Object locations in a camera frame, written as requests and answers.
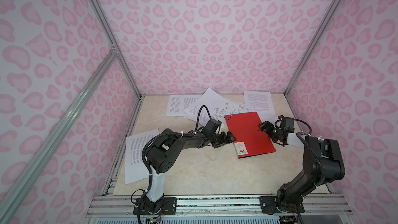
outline white paper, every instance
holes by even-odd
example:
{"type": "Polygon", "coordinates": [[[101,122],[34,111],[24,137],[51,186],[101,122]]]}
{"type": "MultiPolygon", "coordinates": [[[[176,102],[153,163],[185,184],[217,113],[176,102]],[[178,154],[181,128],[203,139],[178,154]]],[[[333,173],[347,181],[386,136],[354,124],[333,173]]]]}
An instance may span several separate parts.
{"type": "MultiPolygon", "coordinates": [[[[184,112],[188,114],[189,119],[196,121],[200,107],[205,105],[209,109],[209,111],[211,111],[214,100],[216,99],[227,100],[218,93],[214,92],[214,90],[209,87],[206,92],[203,93],[202,96],[197,99],[197,101],[195,101],[195,103],[193,103],[190,107],[184,109],[184,112]]],[[[199,123],[202,126],[205,126],[209,120],[210,118],[206,112],[206,109],[203,108],[199,117],[199,123]]]]}
{"type": "Polygon", "coordinates": [[[272,104],[271,92],[243,91],[245,104],[252,106],[261,122],[275,122],[276,114],[272,104]]]}
{"type": "Polygon", "coordinates": [[[151,138],[157,135],[159,135],[159,129],[126,137],[125,184],[149,177],[148,169],[142,161],[142,149],[151,138]]]}
{"type": "Polygon", "coordinates": [[[252,112],[252,108],[252,106],[242,103],[216,99],[214,100],[213,107],[210,110],[210,115],[213,119],[216,119],[226,124],[224,118],[225,115],[252,112]]]}
{"type": "Polygon", "coordinates": [[[200,95],[170,95],[166,117],[188,117],[184,109],[192,105],[200,95]]]}

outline wire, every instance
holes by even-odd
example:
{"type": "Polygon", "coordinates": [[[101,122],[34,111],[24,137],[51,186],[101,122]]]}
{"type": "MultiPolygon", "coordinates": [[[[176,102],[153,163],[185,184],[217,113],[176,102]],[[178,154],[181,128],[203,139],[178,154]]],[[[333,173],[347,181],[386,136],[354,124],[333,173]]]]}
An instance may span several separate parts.
{"type": "Polygon", "coordinates": [[[276,123],[279,123],[279,122],[281,122],[281,120],[282,120],[282,119],[281,119],[281,118],[279,118],[279,119],[277,119],[277,120],[275,121],[275,123],[274,123],[274,126],[275,126],[276,128],[280,128],[280,127],[281,127],[281,126],[277,126],[277,125],[276,125],[276,123]]]}
{"type": "Polygon", "coordinates": [[[304,132],[296,133],[296,136],[301,140],[301,142],[304,144],[304,146],[308,149],[308,151],[314,157],[316,164],[319,166],[319,168],[321,170],[321,178],[319,179],[319,181],[317,183],[315,183],[315,186],[318,187],[318,186],[322,185],[322,183],[325,181],[325,170],[323,168],[321,161],[319,160],[319,158],[316,156],[314,150],[312,149],[312,147],[301,137],[301,135],[304,135],[304,132]]]}
{"type": "Polygon", "coordinates": [[[302,218],[301,218],[300,209],[296,209],[296,212],[297,212],[297,218],[300,220],[300,224],[304,224],[304,221],[302,221],[302,218]]]}
{"type": "MultiPolygon", "coordinates": [[[[281,126],[279,125],[279,126],[277,126],[277,123],[279,123],[279,122],[281,122],[281,118],[279,118],[279,119],[277,119],[276,121],[275,121],[275,123],[274,123],[274,126],[276,127],[276,128],[281,128],[281,126]]],[[[311,128],[311,126],[307,123],[307,122],[305,122],[305,121],[302,121],[301,119],[297,119],[297,118],[294,118],[293,120],[295,120],[295,121],[297,121],[297,122],[301,122],[301,123],[303,123],[303,124],[305,124],[307,127],[308,127],[308,129],[309,129],[309,131],[308,131],[308,133],[307,134],[305,134],[305,135],[311,135],[311,133],[312,133],[312,128],[311,128]]]]}
{"type": "Polygon", "coordinates": [[[155,219],[159,218],[164,213],[164,209],[165,208],[166,208],[166,206],[163,204],[162,205],[162,212],[155,219]]]}
{"type": "MultiPolygon", "coordinates": [[[[182,133],[181,132],[162,132],[161,134],[151,138],[148,143],[144,146],[144,148],[142,149],[142,153],[141,153],[141,158],[142,161],[144,162],[145,167],[147,167],[148,172],[149,172],[149,183],[148,183],[148,188],[145,190],[145,192],[142,194],[140,201],[138,202],[138,207],[137,207],[137,219],[138,219],[138,223],[142,224],[141,222],[141,218],[140,218],[140,210],[141,210],[141,204],[142,204],[142,199],[147,195],[147,193],[150,191],[151,187],[152,187],[152,169],[151,166],[149,165],[145,154],[147,152],[147,148],[157,139],[163,136],[168,136],[168,135],[175,135],[177,137],[181,137],[182,133]]],[[[195,134],[194,133],[185,133],[184,136],[186,137],[193,137],[195,134]]]]}
{"type": "Polygon", "coordinates": [[[201,106],[200,109],[199,109],[199,112],[198,112],[198,118],[197,118],[197,120],[196,120],[196,127],[195,127],[195,130],[198,129],[200,112],[202,111],[202,108],[203,108],[203,107],[206,108],[207,114],[209,115],[209,118],[211,118],[210,112],[209,112],[209,110],[207,109],[207,107],[206,107],[205,105],[201,106]]]}
{"type": "Polygon", "coordinates": [[[137,189],[136,191],[134,191],[134,193],[131,194],[130,201],[131,201],[131,203],[133,203],[134,205],[135,205],[135,203],[137,202],[137,200],[136,200],[135,202],[133,202],[133,201],[132,201],[132,196],[133,196],[137,191],[139,191],[139,190],[141,190],[142,192],[145,192],[145,190],[143,190],[143,189],[137,189]]]}
{"type": "Polygon", "coordinates": [[[311,133],[312,133],[312,128],[311,128],[311,126],[310,126],[307,122],[302,121],[301,119],[297,119],[297,118],[295,118],[294,120],[295,120],[295,121],[298,121],[298,122],[301,122],[301,123],[303,123],[303,124],[305,124],[305,125],[308,127],[308,129],[309,129],[308,134],[305,134],[305,135],[311,135],[311,133]]]}

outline metal rail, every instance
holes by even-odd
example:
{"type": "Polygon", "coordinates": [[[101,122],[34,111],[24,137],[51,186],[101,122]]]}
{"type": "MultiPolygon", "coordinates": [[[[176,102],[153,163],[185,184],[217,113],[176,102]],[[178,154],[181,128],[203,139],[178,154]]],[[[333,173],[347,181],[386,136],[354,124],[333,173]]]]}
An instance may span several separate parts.
{"type": "MultiPolygon", "coordinates": [[[[260,196],[268,195],[177,195],[177,211],[168,217],[267,216],[262,214],[260,196]]],[[[309,194],[302,215],[352,215],[342,194],[309,194]]],[[[135,217],[130,196],[94,197],[86,218],[135,217]]]]}
{"type": "Polygon", "coordinates": [[[310,59],[312,55],[312,51],[314,50],[315,46],[319,43],[321,37],[323,36],[324,32],[326,31],[326,28],[328,27],[329,23],[331,22],[334,14],[336,13],[338,7],[341,5],[343,0],[332,0],[326,13],[325,16],[323,17],[321,23],[319,24],[318,29],[315,32],[314,37],[312,38],[310,44],[308,45],[306,51],[304,52],[304,55],[298,64],[295,72],[293,73],[292,79],[290,80],[288,86],[286,87],[285,95],[286,97],[291,93],[293,87],[295,86],[296,81],[298,80],[304,65],[307,63],[307,61],[310,59]]]}
{"type": "Polygon", "coordinates": [[[28,166],[22,172],[18,180],[8,191],[0,204],[0,223],[6,224],[13,217],[14,213],[19,208],[20,204],[29,193],[32,186],[35,184],[37,178],[42,173],[44,167],[47,165],[54,152],[57,150],[59,144],[66,137],[69,129],[79,116],[80,112],[86,106],[93,92],[97,89],[98,84],[107,73],[116,59],[116,53],[110,52],[101,66],[89,79],[87,84],[82,89],[82,92],[77,96],[63,118],[58,122],[51,135],[47,137],[46,141],[31,159],[28,166]]]}
{"type": "Polygon", "coordinates": [[[142,99],[137,100],[134,110],[133,110],[133,112],[130,116],[129,122],[127,124],[126,131],[119,143],[119,147],[117,148],[117,153],[113,160],[111,170],[106,178],[104,188],[102,189],[101,195],[103,195],[103,196],[107,195],[107,193],[109,192],[109,188],[115,187],[114,185],[116,184],[116,182],[114,184],[112,184],[112,181],[113,181],[112,178],[117,176],[117,174],[119,172],[119,168],[121,167],[121,163],[122,163],[122,159],[123,159],[123,155],[124,155],[125,147],[126,147],[126,137],[130,136],[132,133],[132,129],[134,127],[135,121],[137,120],[138,112],[141,108],[141,104],[142,104],[142,99]]]}
{"type": "Polygon", "coordinates": [[[117,45],[116,39],[112,33],[112,30],[107,21],[107,18],[105,17],[105,14],[102,11],[100,3],[98,2],[98,0],[88,0],[88,1],[94,10],[94,13],[96,14],[98,21],[101,24],[102,29],[104,30],[104,33],[105,33],[109,43],[112,45],[114,51],[117,54],[119,54],[117,59],[122,67],[123,73],[126,75],[127,81],[129,82],[130,86],[133,88],[133,91],[134,91],[136,97],[139,99],[141,97],[140,92],[137,88],[137,85],[134,82],[134,79],[132,77],[130,69],[127,67],[126,60],[124,59],[122,53],[120,52],[120,48],[117,45]]]}

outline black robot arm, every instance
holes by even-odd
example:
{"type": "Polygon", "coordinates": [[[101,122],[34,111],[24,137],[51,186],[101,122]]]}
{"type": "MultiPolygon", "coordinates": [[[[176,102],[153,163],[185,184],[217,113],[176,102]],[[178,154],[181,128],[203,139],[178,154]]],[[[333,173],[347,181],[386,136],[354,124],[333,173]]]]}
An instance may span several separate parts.
{"type": "Polygon", "coordinates": [[[220,132],[221,122],[212,119],[206,106],[202,106],[198,113],[195,130],[188,133],[173,132],[165,129],[161,134],[152,138],[142,151],[142,160],[150,172],[148,188],[142,194],[137,204],[138,222],[141,223],[140,213],[156,214],[164,205],[163,184],[165,173],[174,165],[183,149],[221,147],[236,141],[231,132],[220,132]],[[205,127],[198,128],[199,116],[205,108],[210,120],[205,127]]]}
{"type": "Polygon", "coordinates": [[[293,209],[299,210],[304,197],[314,191],[318,186],[341,180],[345,169],[341,157],[340,147],[336,140],[319,139],[317,137],[305,136],[303,133],[293,133],[293,118],[279,116],[280,127],[275,127],[269,122],[260,125],[274,142],[282,142],[287,145],[288,138],[296,136],[304,144],[302,171],[288,183],[284,183],[278,189],[276,197],[272,199],[261,199],[266,202],[262,207],[263,213],[274,214],[276,212],[286,213],[293,209]]]}

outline marble tabletop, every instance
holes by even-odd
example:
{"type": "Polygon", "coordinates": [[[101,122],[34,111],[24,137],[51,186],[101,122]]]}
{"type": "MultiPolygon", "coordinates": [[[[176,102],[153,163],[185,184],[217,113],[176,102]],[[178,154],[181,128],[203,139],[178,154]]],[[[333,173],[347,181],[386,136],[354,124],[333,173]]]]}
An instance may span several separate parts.
{"type": "MultiPolygon", "coordinates": [[[[283,94],[272,94],[276,115],[293,117],[283,94]]],[[[243,95],[223,95],[235,102],[244,103],[243,95]]],[[[195,122],[184,117],[166,117],[168,96],[146,96],[135,124],[133,134],[159,128],[188,132],[195,122]]],[[[302,170],[303,150],[294,146],[274,144],[274,153],[238,159],[233,144],[217,149],[210,146],[201,149],[182,150],[176,163],[167,172],[164,193],[166,195],[226,195],[226,194],[275,194],[302,170]]],[[[131,195],[137,189],[145,189],[148,179],[125,185],[125,161],[118,175],[113,195],[131,195]]],[[[321,185],[313,193],[328,193],[321,185]]]]}

